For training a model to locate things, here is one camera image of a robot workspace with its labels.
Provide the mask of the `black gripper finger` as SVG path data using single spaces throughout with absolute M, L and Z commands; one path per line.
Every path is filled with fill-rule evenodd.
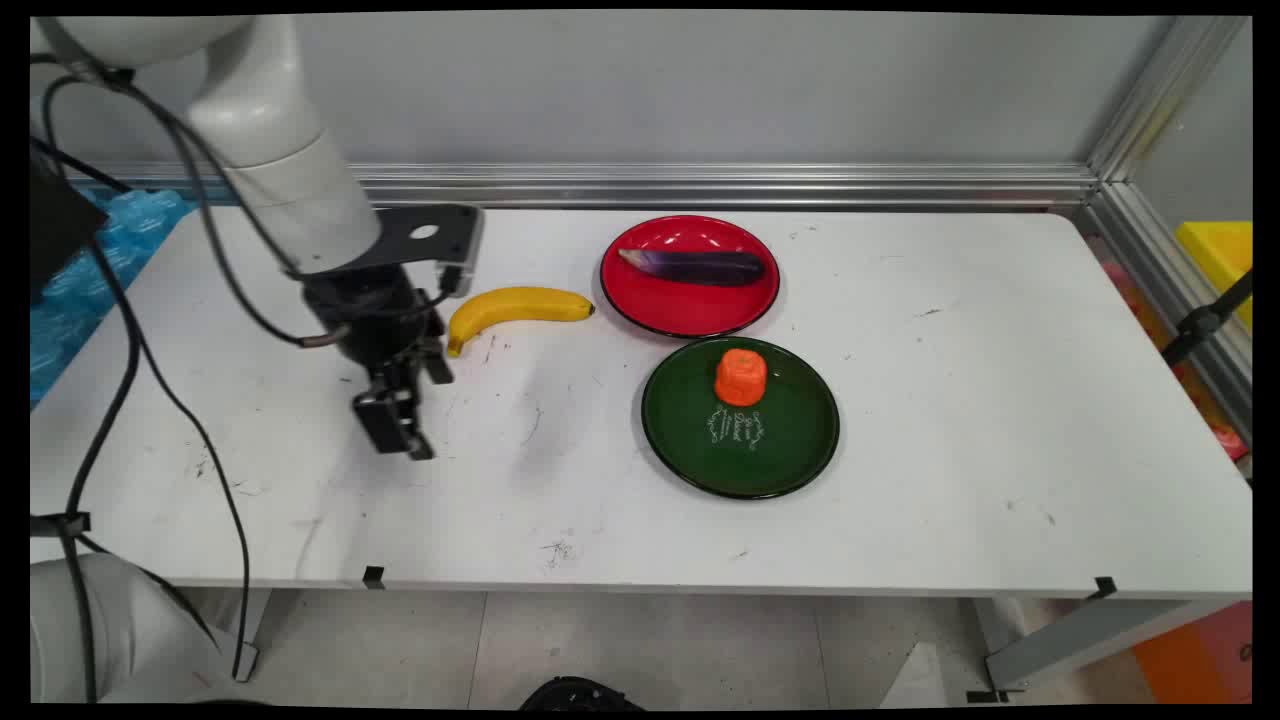
M 369 387 L 352 398 L 352 410 L 379 454 L 404 454 L 415 461 L 435 457 L 420 427 L 419 364 L 369 368 Z
M 433 384 L 447 386 L 454 382 L 445 346 L 440 340 L 420 340 L 413 347 L 413 354 Z

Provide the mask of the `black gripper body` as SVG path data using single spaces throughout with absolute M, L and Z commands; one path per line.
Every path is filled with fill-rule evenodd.
M 303 283 L 303 301 L 323 327 L 346 333 L 338 351 L 361 366 L 419 364 L 413 347 L 420 340 L 445 333 L 438 305 L 410 279 L 401 265 L 379 266 Z

